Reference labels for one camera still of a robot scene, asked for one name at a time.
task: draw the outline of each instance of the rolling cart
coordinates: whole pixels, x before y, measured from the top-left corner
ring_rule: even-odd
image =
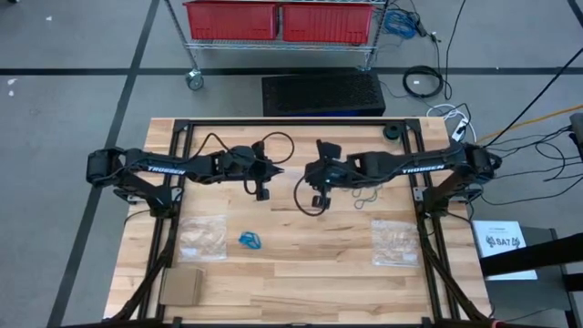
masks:
[[[264,2],[264,0],[241,0],[242,2]],[[360,52],[364,54],[364,64],[359,68],[361,70],[370,70],[373,64],[373,58],[378,51],[378,41],[382,32],[382,24],[386,16],[387,7],[391,0],[281,0],[278,4],[302,3],[302,4],[365,4],[378,5],[383,9],[383,14],[378,21],[372,21],[376,24],[372,37],[364,45],[345,44],[345,43],[328,43],[328,42],[286,42],[282,39],[276,40],[192,40],[189,42],[180,27],[176,12],[170,3],[170,0],[164,0],[166,7],[179,34],[182,46],[189,57],[192,70],[186,75],[187,86],[193,90],[199,90],[204,86],[204,79],[197,64],[196,57],[192,50],[203,49],[225,49],[225,50],[301,50],[301,51],[344,51]]]

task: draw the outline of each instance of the white cable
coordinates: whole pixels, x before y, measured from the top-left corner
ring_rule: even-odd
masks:
[[[425,113],[425,115],[427,117],[429,117],[429,113],[431,113],[432,110],[436,109],[436,108],[451,108],[448,112],[446,112],[445,114],[442,114],[442,117],[444,118],[444,120],[448,120],[450,118],[455,118],[456,116],[460,116],[464,119],[467,119],[467,116],[462,113],[461,111],[457,110],[457,106],[454,106],[452,104],[440,104],[440,105],[435,105],[429,109],[427,109],[427,112]],[[470,127],[470,129],[472,130],[472,134],[474,135],[474,142],[477,142],[477,134],[476,134],[476,130],[474,129],[474,126],[472,125],[472,123],[468,123],[468,126]]]

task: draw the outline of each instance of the shelf caster wheel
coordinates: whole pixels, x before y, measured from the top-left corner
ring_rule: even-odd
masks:
[[[204,87],[204,79],[202,78],[200,71],[190,71],[186,75],[186,85],[189,86],[189,89],[192,91]]]

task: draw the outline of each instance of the brown cardboard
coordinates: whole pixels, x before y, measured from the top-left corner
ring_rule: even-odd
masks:
[[[197,305],[204,273],[198,268],[169,268],[164,271],[160,304]]]

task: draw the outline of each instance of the gray floor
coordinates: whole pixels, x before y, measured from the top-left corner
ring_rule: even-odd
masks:
[[[174,1],[185,23],[180,1]],[[400,0],[410,8],[406,0]],[[445,47],[461,0],[415,0],[425,27],[436,32],[442,65]],[[2,68],[129,68],[149,1],[23,0],[0,3],[0,72]],[[581,47],[583,27],[567,0],[469,0],[450,53],[450,67],[560,67]],[[383,36],[378,67],[434,66],[435,50],[426,39],[398,41]],[[203,68],[355,67],[360,54],[219,52],[198,53]],[[160,4],[141,67],[188,67],[169,14]],[[574,67],[583,67],[583,57]],[[8,80],[17,81],[8,85]],[[452,75],[453,104],[466,102],[478,136],[501,129],[548,82],[549,75]],[[404,93],[400,75],[381,76],[396,95]],[[46,325],[66,261],[87,203],[84,173],[87,153],[103,147],[122,93],[119,76],[0,76],[0,327]],[[525,119],[582,103],[583,77],[569,75],[537,102]],[[417,100],[393,98],[386,90],[386,116],[424,115]],[[443,97],[430,101],[443,102]],[[119,134],[120,147],[141,147],[152,117],[257,117],[261,115],[261,76],[206,76],[193,93],[179,75],[138,76]],[[568,123],[553,118],[508,134],[546,134]],[[567,138],[556,144],[574,154]],[[555,161],[534,150],[505,161],[500,174],[548,168]],[[568,169],[577,174],[580,167]],[[486,197],[508,201],[561,191],[570,180],[542,182],[521,176],[486,186]],[[559,236],[581,232],[578,195],[567,194],[529,203],[489,206],[476,202],[476,218],[519,220],[533,227],[556,228]],[[128,206],[105,190],[97,207],[87,250],[64,323],[101,319]],[[572,270],[583,268],[573,266]],[[519,316],[498,308],[501,319]],[[565,326],[557,311],[521,323]]]

